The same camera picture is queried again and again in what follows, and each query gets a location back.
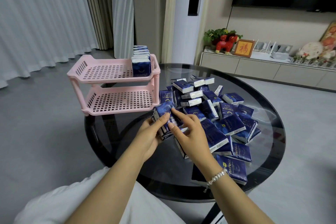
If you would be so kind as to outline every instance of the two-tier storage rack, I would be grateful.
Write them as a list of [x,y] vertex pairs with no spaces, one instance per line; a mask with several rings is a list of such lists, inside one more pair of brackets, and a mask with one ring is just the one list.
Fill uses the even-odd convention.
[[[83,55],[67,73],[85,116],[150,111],[159,102],[160,67],[150,54],[152,72],[147,77],[133,77],[131,59],[95,59]],[[145,86],[107,87],[101,83],[145,82]],[[79,83],[91,84],[86,98]]]

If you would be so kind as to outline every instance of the bracelet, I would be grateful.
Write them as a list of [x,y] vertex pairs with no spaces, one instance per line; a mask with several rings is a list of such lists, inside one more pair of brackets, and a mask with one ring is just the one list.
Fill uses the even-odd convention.
[[216,174],[214,177],[212,177],[211,180],[209,180],[207,182],[207,187],[204,190],[204,193],[207,192],[207,189],[217,180],[219,180],[219,178],[221,178],[223,175],[225,175],[225,173],[227,173],[228,171],[226,170],[226,168],[223,168],[222,171],[220,171],[218,174]]

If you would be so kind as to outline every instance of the forearm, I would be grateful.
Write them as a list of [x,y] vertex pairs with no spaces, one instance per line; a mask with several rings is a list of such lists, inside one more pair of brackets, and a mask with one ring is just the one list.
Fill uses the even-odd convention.
[[143,151],[131,144],[65,224],[119,223],[143,159]]
[[[222,167],[213,160],[200,166],[200,171],[209,181]],[[214,182],[210,189],[229,224],[271,224],[272,220],[225,174]]]

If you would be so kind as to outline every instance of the hand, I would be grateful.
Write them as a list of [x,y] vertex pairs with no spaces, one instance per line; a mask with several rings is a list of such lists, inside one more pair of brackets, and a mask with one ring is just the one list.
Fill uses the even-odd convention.
[[171,112],[182,120],[185,127],[188,127],[188,132],[183,134],[182,131],[172,123],[168,123],[170,131],[179,141],[182,149],[188,157],[195,163],[201,170],[207,165],[208,162],[214,160],[208,145],[208,140],[202,128],[200,120],[194,114],[184,114],[174,108]]
[[148,118],[139,128],[131,145],[136,145],[138,150],[143,150],[143,161],[145,162],[153,155],[156,147],[162,142],[158,136],[158,130],[169,120],[170,114],[165,113],[155,123]]

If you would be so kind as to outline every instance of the red horse figurine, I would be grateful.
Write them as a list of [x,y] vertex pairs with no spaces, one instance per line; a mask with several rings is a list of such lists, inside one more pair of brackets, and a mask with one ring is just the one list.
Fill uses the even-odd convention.
[[227,35],[221,35],[220,41],[216,44],[216,53],[219,53],[219,51],[224,48],[225,54],[229,54],[229,51],[233,47],[233,44],[239,40],[239,37],[236,36],[230,36],[229,39],[226,41]]

